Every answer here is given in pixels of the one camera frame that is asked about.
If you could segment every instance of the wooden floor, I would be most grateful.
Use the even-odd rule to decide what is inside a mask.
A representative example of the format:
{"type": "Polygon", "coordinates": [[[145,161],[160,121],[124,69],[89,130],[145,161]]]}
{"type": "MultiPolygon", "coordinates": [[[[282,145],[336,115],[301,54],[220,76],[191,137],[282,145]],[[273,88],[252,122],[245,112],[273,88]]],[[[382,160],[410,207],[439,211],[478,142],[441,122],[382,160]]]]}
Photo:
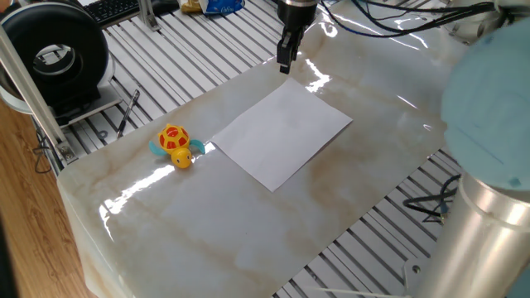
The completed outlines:
{"type": "MultiPolygon", "coordinates": [[[[0,103],[0,214],[20,297],[95,297],[84,284],[70,224],[52,172],[37,174],[35,128],[0,103]]],[[[40,169],[49,167],[45,158],[40,169]]]]}

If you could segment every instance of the metal frame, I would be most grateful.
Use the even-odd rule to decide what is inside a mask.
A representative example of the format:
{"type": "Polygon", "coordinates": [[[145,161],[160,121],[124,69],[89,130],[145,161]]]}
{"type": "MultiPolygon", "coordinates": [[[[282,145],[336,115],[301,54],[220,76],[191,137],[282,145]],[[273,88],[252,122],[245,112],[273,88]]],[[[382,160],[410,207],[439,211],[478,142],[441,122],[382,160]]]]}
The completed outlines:
{"type": "Polygon", "coordinates": [[[57,121],[51,114],[50,109],[41,92],[36,87],[35,82],[31,79],[26,66],[22,63],[20,56],[11,43],[9,36],[0,26],[0,62],[7,74],[11,77],[12,82],[20,92],[21,96],[30,107],[39,126],[42,127],[44,133],[48,136],[51,145],[61,154],[61,156],[68,162],[75,159],[75,154],[65,134],[60,129],[57,121]]]}
{"type": "Polygon", "coordinates": [[[155,13],[152,10],[151,0],[138,0],[138,4],[140,5],[140,19],[142,22],[153,31],[160,30],[155,13]]]}

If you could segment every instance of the black object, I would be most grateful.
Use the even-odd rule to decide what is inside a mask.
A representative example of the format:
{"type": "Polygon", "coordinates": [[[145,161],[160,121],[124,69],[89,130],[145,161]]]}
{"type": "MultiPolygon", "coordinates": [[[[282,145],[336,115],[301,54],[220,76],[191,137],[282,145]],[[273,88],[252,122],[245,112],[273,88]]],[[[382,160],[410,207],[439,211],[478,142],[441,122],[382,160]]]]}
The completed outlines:
{"type": "Polygon", "coordinates": [[[179,3],[176,0],[151,0],[151,4],[155,16],[179,9],[179,3]]]}
{"type": "MultiPolygon", "coordinates": [[[[39,133],[39,128],[37,128],[37,132],[36,132],[37,140],[39,140],[40,136],[41,136],[41,134],[39,133]]],[[[39,146],[37,146],[36,148],[33,148],[33,150],[32,150],[33,154],[36,156],[35,172],[37,174],[45,174],[45,173],[51,171],[51,165],[46,170],[43,170],[43,171],[39,170],[39,164],[41,163],[41,158],[42,157],[46,158],[45,150],[51,150],[51,149],[46,145],[46,138],[41,137],[40,140],[39,140],[39,146]]]]}
{"type": "MultiPolygon", "coordinates": [[[[178,8],[176,0],[152,0],[152,10],[157,16],[178,8]]],[[[101,27],[120,22],[140,11],[137,0],[100,0],[84,9],[101,27]]]]}
{"type": "Polygon", "coordinates": [[[298,47],[304,36],[304,30],[315,19],[316,4],[308,7],[295,7],[278,2],[278,17],[283,22],[282,39],[277,44],[277,63],[280,72],[289,74],[291,62],[296,60],[298,47]]]}
{"type": "Polygon", "coordinates": [[[17,283],[13,275],[6,236],[0,219],[0,293],[2,298],[17,298],[17,283]]]}
{"type": "Polygon", "coordinates": [[[131,98],[131,101],[129,102],[129,105],[127,106],[127,110],[125,111],[125,114],[123,115],[123,120],[119,124],[116,138],[122,137],[123,129],[125,129],[125,124],[127,123],[127,120],[129,119],[129,114],[133,110],[133,107],[134,107],[134,105],[136,104],[136,102],[138,101],[139,98],[140,98],[140,91],[138,91],[138,89],[136,89],[136,91],[134,91],[134,95],[131,98]]]}
{"type": "Polygon", "coordinates": [[[100,0],[84,9],[100,26],[119,22],[140,11],[137,0],[100,0]]]}
{"type": "MultiPolygon", "coordinates": [[[[97,85],[108,63],[107,41],[99,26],[80,7],[44,2],[16,10],[2,20],[9,39],[46,103],[56,114],[99,98],[97,85]],[[49,46],[68,49],[57,63],[37,58],[49,46]]],[[[3,68],[0,85],[22,99],[3,68]]]]}
{"type": "Polygon", "coordinates": [[[416,211],[422,212],[424,214],[427,214],[427,215],[429,215],[429,217],[433,216],[433,217],[436,217],[436,218],[441,218],[442,213],[446,213],[447,212],[445,199],[447,199],[447,198],[449,198],[449,197],[451,197],[453,195],[456,195],[456,189],[450,190],[450,191],[446,191],[447,187],[449,186],[449,184],[451,182],[456,181],[456,180],[458,180],[460,178],[461,178],[460,174],[459,175],[454,175],[451,178],[449,178],[443,184],[443,186],[441,187],[440,194],[438,194],[438,195],[428,195],[428,196],[420,197],[420,198],[405,199],[403,201],[403,206],[405,206],[405,207],[407,207],[409,209],[416,210],[416,211]],[[438,202],[438,205],[433,210],[425,209],[425,208],[420,207],[420,206],[417,205],[418,203],[428,202],[428,201],[436,201],[436,202],[438,202]],[[440,207],[442,208],[442,212],[437,212],[436,210],[438,208],[440,208],[440,207]]]}

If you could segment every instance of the marble tabletop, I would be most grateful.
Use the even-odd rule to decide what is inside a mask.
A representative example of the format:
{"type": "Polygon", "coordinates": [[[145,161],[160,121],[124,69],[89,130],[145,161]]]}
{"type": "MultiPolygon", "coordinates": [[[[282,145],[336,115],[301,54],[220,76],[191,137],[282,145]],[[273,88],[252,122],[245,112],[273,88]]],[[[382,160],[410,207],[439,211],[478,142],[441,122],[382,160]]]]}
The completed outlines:
{"type": "MultiPolygon", "coordinates": [[[[349,2],[333,11],[377,32],[349,2]]],[[[464,51],[443,29],[370,39],[322,14],[290,76],[354,121],[273,193],[209,139],[287,79],[274,59],[67,166],[58,186],[87,286],[100,298],[270,297],[443,146],[441,93],[464,51]],[[150,153],[166,123],[206,143],[189,169],[150,153]]]]}

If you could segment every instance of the toy turtle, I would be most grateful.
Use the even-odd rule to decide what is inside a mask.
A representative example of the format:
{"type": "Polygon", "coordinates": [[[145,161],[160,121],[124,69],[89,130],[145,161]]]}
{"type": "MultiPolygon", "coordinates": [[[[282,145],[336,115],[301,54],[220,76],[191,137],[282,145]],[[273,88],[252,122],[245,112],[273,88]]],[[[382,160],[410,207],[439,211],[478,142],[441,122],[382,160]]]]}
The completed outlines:
{"type": "Polygon", "coordinates": [[[190,145],[199,148],[202,154],[205,154],[205,146],[199,140],[190,140],[188,132],[180,126],[167,124],[158,134],[160,147],[157,147],[153,141],[149,142],[149,149],[153,154],[164,156],[169,154],[171,161],[175,166],[185,169],[191,164],[190,145]]]}

